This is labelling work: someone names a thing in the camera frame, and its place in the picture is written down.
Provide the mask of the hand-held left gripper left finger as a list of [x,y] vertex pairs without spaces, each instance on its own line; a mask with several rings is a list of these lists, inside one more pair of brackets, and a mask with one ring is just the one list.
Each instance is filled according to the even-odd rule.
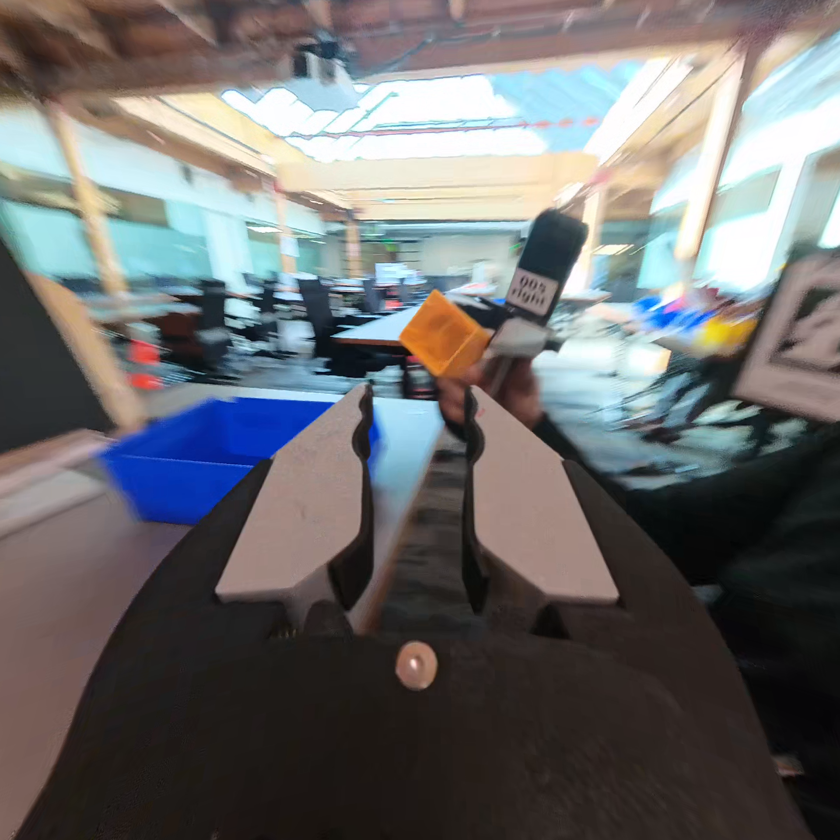
[[348,613],[374,569],[373,393],[358,385],[279,449],[216,585],[220,602]]

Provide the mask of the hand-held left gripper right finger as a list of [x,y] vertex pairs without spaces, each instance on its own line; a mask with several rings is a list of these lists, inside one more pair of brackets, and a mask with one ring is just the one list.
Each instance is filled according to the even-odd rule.
[[619,593],[564,460],[484,391],[465,393],[462,574],[473,612],[616,606]]

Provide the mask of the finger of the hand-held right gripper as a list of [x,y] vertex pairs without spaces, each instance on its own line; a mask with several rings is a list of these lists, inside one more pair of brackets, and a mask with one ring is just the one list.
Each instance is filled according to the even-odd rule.
[[490,359],[533,360],[554,350],[554,333],[537,324],[503,324],[489,342]]

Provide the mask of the orange plastic part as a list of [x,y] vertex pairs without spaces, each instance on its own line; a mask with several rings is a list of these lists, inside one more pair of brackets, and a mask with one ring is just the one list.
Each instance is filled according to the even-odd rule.
[[437,379],[460,379],[478,364],[490,331],[433,290],[401,331],[402,347]]

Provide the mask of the blue plastic bin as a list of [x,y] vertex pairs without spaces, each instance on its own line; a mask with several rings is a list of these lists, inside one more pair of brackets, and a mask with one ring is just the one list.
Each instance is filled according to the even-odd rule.
[[100,461],[138,519],[193,526],[261,460],[332,406],[211,398],[124,437]]

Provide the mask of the person's right forearm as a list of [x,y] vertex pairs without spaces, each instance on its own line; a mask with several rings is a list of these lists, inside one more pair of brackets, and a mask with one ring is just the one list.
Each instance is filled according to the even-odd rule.
[[796,587],[838,574],[838,424],[713,476],[628,489],[543,415],[533,429],[598,484],[694,584]]

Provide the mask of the person's right hand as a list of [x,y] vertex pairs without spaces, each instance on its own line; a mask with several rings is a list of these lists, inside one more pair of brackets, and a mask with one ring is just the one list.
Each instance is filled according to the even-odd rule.
[[528,359],[481,360],[460,376],[436,379],[437,404],[448,430],[465,441],[465,398],[476,387],[493,397],[528,429],[541,422],[544,411],[539,384]]

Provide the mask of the blue crate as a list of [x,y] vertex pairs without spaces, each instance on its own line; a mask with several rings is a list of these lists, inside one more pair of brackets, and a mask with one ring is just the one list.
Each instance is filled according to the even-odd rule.
[[692,333],[715,311],[689,304],[684,298],[666,301],[660,296],[642,297],[631,304],[632,322],[643,333]]

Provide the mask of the small yellow bin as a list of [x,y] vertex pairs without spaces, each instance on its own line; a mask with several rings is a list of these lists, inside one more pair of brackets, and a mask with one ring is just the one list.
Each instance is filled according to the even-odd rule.
[[749,341],[757,324],[756,318],[710,318],[696,331],[692,346],[708,355],[734,354]]

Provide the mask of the black office chair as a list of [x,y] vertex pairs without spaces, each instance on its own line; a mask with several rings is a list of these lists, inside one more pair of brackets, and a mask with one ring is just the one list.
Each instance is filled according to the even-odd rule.
[[232,346],[226,324],[227,288],[221,280],[202,280],[201,311],[195,330],[205,371],[215,371],[225,361]]
[[298,288],[312,326],[314,354],[320,359],[332,358],[338,346],[333,338],[343,330],[330,306],[328,289],[319,278],[301,277]]

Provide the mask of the orange traffic cone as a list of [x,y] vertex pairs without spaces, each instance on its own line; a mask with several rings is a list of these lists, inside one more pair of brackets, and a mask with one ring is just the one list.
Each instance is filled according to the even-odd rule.
[[132,339],[128,351],[131,386],[142,392],[156,392],[164,388],[161,373],[161,351],[157,344]]

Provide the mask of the black white marker board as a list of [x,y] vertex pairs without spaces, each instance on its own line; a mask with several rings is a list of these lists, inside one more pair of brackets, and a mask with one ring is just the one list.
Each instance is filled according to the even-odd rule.
[[783,268],[730,395],[794,417],[838,422],[838,248],[808,248]]

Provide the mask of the ceiling projector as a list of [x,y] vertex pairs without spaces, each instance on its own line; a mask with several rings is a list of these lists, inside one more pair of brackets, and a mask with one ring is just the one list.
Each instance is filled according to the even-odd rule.
[[355,85],[347,71],[346,55],[340,42],[327,38],[295,46],[290,60],[287,86],[292,89],[342,89],[355,95]]

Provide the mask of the wooden post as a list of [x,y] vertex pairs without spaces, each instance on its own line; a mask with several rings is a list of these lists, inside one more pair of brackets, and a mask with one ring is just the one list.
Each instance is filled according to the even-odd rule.
[[113,298],[126,298],[128,286],[113,247],[106,211],[97,187],[88,176],[74,124],[60,103],[47,100],[45,115],[64,155],[89,248],[104,290]]
[[736,59],[717,83],[700,147],[693,191],[686,203],[675,242],[675,258],[684,265],[693,266],[699,255],[760,55],[758,47],[741,45]]

